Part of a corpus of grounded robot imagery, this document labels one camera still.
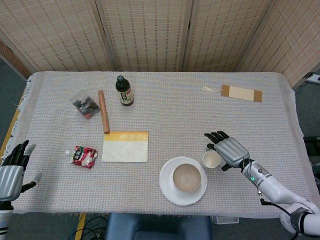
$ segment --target bottle cap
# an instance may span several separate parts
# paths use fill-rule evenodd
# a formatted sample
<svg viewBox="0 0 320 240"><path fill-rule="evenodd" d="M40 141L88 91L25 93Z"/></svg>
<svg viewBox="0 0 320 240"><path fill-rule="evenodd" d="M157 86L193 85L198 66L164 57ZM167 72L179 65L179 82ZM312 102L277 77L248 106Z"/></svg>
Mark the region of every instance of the bottle cap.
<svg viewBox="0 0 320 240"><path fill-rule="evenodd" d="M118 79L119 81L123 81L125 78L124 78L124 76L120 75L120 76L117 77L117 79Z"/></svg>

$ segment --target rolling pin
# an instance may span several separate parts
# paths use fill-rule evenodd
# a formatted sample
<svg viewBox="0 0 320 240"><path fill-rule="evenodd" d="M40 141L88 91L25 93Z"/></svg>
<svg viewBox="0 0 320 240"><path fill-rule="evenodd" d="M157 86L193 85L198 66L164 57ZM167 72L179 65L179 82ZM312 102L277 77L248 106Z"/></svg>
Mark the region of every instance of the rolling pin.
<svg viewBox="0 0 320 240"><path fill-rule="evenodd" d="M99 102L100 102L103 132L104 134L109 134L110 128L109 128L109 121L108 121L108 115L107 115L107 109L106 109L105 94L102 90L99 90L98 96L99 96Z"/></svg>

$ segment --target blue chair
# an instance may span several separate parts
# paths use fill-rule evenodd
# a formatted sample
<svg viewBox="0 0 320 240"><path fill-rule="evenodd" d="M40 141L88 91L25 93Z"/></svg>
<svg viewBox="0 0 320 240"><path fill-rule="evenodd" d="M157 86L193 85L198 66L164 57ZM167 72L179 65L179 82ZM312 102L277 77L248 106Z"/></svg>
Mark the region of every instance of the blue chair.
<svg viewBox="0 0 320 240"><path fill-rule="evenodd" d="M209 216L110 213L106 240L212 240Z"/></svg>

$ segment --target woven screen panel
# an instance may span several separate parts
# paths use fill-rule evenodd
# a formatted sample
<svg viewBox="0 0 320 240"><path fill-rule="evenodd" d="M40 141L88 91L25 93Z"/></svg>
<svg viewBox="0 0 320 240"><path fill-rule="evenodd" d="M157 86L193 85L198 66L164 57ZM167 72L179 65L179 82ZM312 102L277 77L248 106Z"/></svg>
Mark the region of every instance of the woven screen panel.
<svg viewBox="0 0 320 240"><path fill-rule="evenodd" d="M120 71L179 71L191 2L101 0Z"/></svg>
<svg viewBox="0 0 320 240"><path fill-rule="evenodd" d="M232 72L270 0L199 0L191 18L184 70Z"/></svg>
<svg viewBox="0 0 320 240"><path fill-rule="evenodd" d="M2 0L0 29L37 71L111 71L87 0Z"/></svg>
<svg viewBox="0 0 320 240"><path fill-rule="evenodd" d="M282 73L291 86L320 63L320 1L278 0L239 66Z"/></svg>

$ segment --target saucer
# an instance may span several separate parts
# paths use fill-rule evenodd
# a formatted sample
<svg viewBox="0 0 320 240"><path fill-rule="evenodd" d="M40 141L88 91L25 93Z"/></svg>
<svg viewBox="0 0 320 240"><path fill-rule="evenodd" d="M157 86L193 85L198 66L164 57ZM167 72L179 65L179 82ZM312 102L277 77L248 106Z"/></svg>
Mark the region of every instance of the saucer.
<svg viewBox="0 0 320 240"><path fill-rule="evenodd" d="M175 186L173 181L174 170L181 164L191 164L199 170L201 174L201 184L197 190L193 192L183 192ZM159 182L165 198L179 206L195 204L202 198L207 189L207 175L205 170L196 160L186 156L177 156L167 161L161 169Z"/></svg>

